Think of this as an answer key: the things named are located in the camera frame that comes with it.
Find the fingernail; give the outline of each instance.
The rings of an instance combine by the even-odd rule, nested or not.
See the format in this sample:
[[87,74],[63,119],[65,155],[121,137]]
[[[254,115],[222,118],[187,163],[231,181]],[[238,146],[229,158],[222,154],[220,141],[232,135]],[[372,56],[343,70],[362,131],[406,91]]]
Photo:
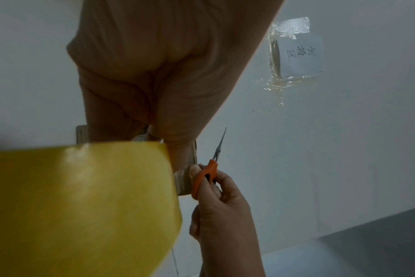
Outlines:
[[189,177],[194,178],[199,171],[201,171],[201,168],[198,167],[198,165],[196,165],[196,164],[191,165],[191,167],[189,168],[189,172],[188,172]]

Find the yellow sheet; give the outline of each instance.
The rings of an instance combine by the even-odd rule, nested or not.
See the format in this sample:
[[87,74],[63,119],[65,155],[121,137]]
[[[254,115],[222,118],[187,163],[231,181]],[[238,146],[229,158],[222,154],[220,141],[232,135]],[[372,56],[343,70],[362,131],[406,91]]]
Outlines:
[[163,144],[0,153],[0,276],[149,276],[181,223]]

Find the hand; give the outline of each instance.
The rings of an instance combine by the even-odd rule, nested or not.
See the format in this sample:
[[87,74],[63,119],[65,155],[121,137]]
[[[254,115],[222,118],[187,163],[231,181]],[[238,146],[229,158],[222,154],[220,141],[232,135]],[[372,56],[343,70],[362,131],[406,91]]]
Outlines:
[[174,171],[232,91],[283,0],[85,0],[67,47],[91,141],[150,125]]
[[[191,179],[201,170],[192,166]],[[202,274],[265,276],[249,204],[230,176],[217,171],[217,182],[223,192],[216,185],[209,185],[206,178],[200,184],[198,206],[189,229],[189,234],[200,243]]]

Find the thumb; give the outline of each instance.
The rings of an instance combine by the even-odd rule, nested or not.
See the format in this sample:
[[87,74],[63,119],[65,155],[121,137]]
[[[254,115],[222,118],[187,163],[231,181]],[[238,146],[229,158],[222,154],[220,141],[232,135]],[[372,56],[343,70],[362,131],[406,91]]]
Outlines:
[[[189,177],[191,177],[191,182],[194,181],[197,174],[201,170],[202,169],[198,165],[192,165],[189,168]],[[215,195],[208,180],[204,177],[198,187],[198,202],[200,204],[200,208],[203,209],[206,205],[210,205],[216,201],[220,201],[220,199],[218,199],[218,196]]]

